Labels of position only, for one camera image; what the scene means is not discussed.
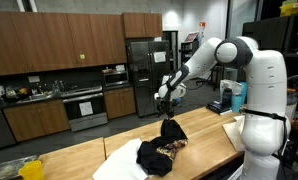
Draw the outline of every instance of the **black cloth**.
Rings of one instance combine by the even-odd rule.
[[[188,138],[175,120],[165,119],[160,133],[161,136],[150,142],[142,142],[137,153],[137,163],[150,175],[165,176],[172,170],[172,160],[167,155],[157,152],[157,148]]]

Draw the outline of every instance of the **stainless steel refrigerator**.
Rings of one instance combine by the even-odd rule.
[[[169,41],[131,42],[127,50],[138,116],[157,113],[154,94],[170,73]]]

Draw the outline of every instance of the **lower cabinet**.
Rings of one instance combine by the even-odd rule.
[[[108,119],[136,112],[132,87],[105,91],[104,94]]]
[[[70,128],[62,100],[7,108],[4,113],[18,142]]]

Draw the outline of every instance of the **wooden table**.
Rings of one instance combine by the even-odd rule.
[[[92,179],[105,162],[104,139],[98,138],[68,148],[41,155],[46,180]]]
[[[199,179],[240,156],[228,139],[222,124],[234,121],[236,113],[220,116],[200,108],[174,117],[189,138],[173,162],[173,170],[155,179]],[[106,156],[131,139],[150,141],[160,136],[162,121],[105,138]]]

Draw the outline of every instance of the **microwave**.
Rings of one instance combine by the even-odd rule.
[[[121,84],[127,84],[129,82],[129,76],[127,71],[116,71],[103,74],[105,86],[115,86]]]

